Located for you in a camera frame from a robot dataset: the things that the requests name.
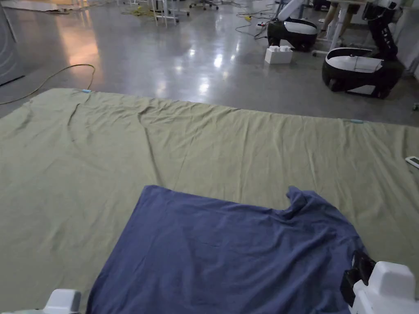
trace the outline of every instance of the cable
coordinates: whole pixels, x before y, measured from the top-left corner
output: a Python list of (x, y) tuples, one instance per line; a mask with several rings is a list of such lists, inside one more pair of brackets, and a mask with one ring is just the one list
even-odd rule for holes
[(14, 99), (14, 100), (11, 100), (11, 101), (5, 101), (5, 102), (3, 102), (3, 103), (0, 103), (0, 105), (5, 105), (5, 104), (7, 104), (7, 103), (13, 103), (13, 102), (15, 102), (15, 101), (18, 101), (18, 100), (21, 100), (21, 99), (24, 99), (24, 98), (26, 98), (26, 97), (28, 97), (28, 96), (30, 96), (30, 95), (32, 95), (33, 93), (36, 93), (42, 86), (44, 86), (44, 84), (50, 79), (50, 78), (52, 78), (52, 77), (54, 77), (55, 75), (57, 75), (58, 73), (61, 73), (62, 71), (64, 71), (64, 70), (67, 70), (67, 69), (69, 69), (69, 68), (71, 68), (71, 67), (80, 67), (80, 66), (87, 66), (87, 67), (92, 67), (93, 68), (93, 72), (92, 72), (92, 79), (90, 80), (90, 84), (89, 84), (89, 86), (86, 88), (87, 90), (88, 89), (90, 89), (90, 86), (92, 85), (92, 83), (93, 83), (93, 76), (94, 76), (94, 74), (95, 74), (95, 71), (96, 71), (96, 68), (93, 66), (93, 65), (91, 65), (91, 64), (88, 64), (88, 63), (82, 63), (82, 64), (73, 64), (73, 65), (70, 65), (70, 66), (68, 66), (68, 67), (65, 67), (64, 69), (61, 69), (60, 71), (58, 71), (58, 72), (55, 72), (53, 75), (50, 75), (46, 80), (44, 80), (44, 82), (36, 89), (36, 90), (34, 90), (33, 92), (31, 92), (31, 93), (29, 93), (29, 94), (27, 94), (27, 95), (25, 95), (25, 96), (23, 96), (23, 97), (20, 97), (20, 98), (17, 98), (17, 99)]

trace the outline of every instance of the black and white robot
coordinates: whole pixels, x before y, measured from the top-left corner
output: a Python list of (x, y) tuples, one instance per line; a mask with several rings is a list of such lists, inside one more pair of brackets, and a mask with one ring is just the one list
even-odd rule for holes
[(317, 38), (315, 24), (295, 18), (290, 15), (296, 11), (304, 0), (291, 0), (276, 17), (268, 23), (267, 36), (270, 46), (279, 46), (281, 40), (288, 41), (298, 51), (309, 51)]
[(388, 27), (400, 13), (400, 0), (367, 3), (363, 18), (368, 21), (377, 49), (336, 48), (329, 51), (323, 63), (322, 77), (332, 91), (381, 99), (390, 94), (404, 71)]

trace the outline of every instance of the green sheet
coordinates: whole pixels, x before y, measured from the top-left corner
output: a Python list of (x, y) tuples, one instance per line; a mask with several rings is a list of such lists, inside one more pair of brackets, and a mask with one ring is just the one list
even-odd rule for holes
[(0, 311), (89, 290), (144, 185), (285, 209), (314, 190), (419, 278), (419, 129), (53, 89), (0, 120)]

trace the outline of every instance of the chair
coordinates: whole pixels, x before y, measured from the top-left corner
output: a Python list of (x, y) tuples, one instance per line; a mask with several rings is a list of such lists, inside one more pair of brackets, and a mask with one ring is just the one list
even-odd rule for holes
[(206, 4), (209, 5), (209, 7), (212, 7), (213, 5), (215, 5), (215, 8), (218, 10), (218, 5), (216, 5), (215, 3), (211, 2), (210, 0), (197, 0), (194, 1), (192, 4), (189, 5), (189, 8), (192, 8), (192, 6), (196, 7), (197, 4), (202, 3), (202, 6), (204, 8), (204, 10), (206, 10), (207, 8), (205, 7)]

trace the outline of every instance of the concrete floor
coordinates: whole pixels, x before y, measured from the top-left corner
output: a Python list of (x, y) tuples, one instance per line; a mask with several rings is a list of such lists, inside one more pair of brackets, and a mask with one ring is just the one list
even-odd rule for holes
[[(249, 8), (193, 8), (167, 29), (148, 17), (124, 15), (129, 7), (115, 3), (68, 15), (7, 9), (27, 76), (0, 87), (0, 102), (32, 91), (65, 66), (91, 63), (97, 68), (91, 86), (96, 91), (419, 126), (419, 113), (411, 111), (419, 100), (415, 80), (402, 79), (386, 100), (332, 93), (321, 80), (321, 58), (295, 53), (291, 65), (267, 64), (267, 40), (255, 41), (234, 28), (246, 24), (237, 12), (266, 9), (271, 2), (240, 3)], [(313, 14), (306, 9), (304, 16), (317, 19)], [(256, 32), (255, 24), (249, 32)], [(72, 68), (40, 92), (86, 88), (90, 77), (91, 68)], [(0, 106), (0, 116), (23, 102)]]

